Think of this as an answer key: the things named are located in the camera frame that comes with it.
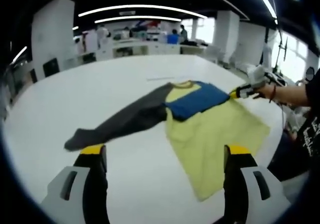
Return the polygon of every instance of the table surface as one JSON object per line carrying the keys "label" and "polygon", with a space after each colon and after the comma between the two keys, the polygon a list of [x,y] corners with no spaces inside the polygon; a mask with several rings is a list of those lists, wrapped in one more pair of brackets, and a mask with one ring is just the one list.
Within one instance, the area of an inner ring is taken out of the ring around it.
{"label": "table surface", "polygon": [[[90,63],[29,87],[4,125],[7,150],[19,180],[40,203],[49,182],[72,166],[79,152],[64,143],[77,128],[93,129],[153,89],[186,79],[225,92],[244,81],[194,55],[132,56]],[[271,127],[256,161],[267,166],[282,134],[282,111],[264,99],[239,100]],[[224,213],[224,193],[197,201],[169,141],[165,124],[106,145],[111,223],[209,224]]]}

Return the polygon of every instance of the black sleeve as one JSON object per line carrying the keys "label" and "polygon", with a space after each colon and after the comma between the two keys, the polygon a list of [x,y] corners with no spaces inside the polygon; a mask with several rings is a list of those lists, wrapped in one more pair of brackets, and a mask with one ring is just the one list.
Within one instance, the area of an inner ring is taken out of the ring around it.
{"label": "black sleeve", "polygon": [[305,85],[305,91],[311,108],[318,109],[320,105],[320,71]]}
{"label": "black sleeve", "polygon": [[154,127],[167,118],[163,103],[172,89],[171,83],[163,85],[123,108],[97,128],[77,129],[64,148],[69,151],[81,150]]}

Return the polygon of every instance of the gray sleeve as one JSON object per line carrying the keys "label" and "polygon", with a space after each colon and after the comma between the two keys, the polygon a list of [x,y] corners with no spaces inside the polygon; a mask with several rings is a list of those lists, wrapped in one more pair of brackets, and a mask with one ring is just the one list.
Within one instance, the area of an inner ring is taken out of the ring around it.
{"label": "gray sleeve", "polygon": [[171,83],[155,89],[120,110],[96,129],[77,129],[64,144],[64,148],[76,151],[154,127],[167,118],[163,103],[172,89]]}

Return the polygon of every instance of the wrist strap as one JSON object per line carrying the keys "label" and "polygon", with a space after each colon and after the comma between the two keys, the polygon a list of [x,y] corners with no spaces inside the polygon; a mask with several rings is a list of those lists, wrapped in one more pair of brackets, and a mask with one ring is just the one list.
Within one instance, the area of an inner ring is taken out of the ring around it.
{"label": "wrist strap", "polygon": [[276,96],[276,89],[277,89],[277,86],[274,85],[274,86],[273,86],[272,94],[271,94],[270,99],[269,99],[269,103],[271,103],[271,101],[275,98],[275,96]]}

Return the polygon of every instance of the desk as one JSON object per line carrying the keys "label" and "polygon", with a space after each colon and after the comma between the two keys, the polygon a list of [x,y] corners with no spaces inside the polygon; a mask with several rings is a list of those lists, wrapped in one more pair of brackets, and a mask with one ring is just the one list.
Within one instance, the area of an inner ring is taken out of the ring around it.
{"label": "desk", "polygon": [[[147,80],[153,74],[211,82],[225,92],[244,81],[194,55],[132,56],[94,62],[43,79],[29,87],[4,125],[7,149],[21,183],[41,202],[48,183],[78,152],[64,143],[77,128],[93,129],[139,97],[175,81]],[[282,111],[265,99],[240,100],[271,127],[256,156],[267,166],[282,135]],[[106,145],[111,223],[210,224],[224,214],[224,193],[197,201],[165,134],[165,124]]]}

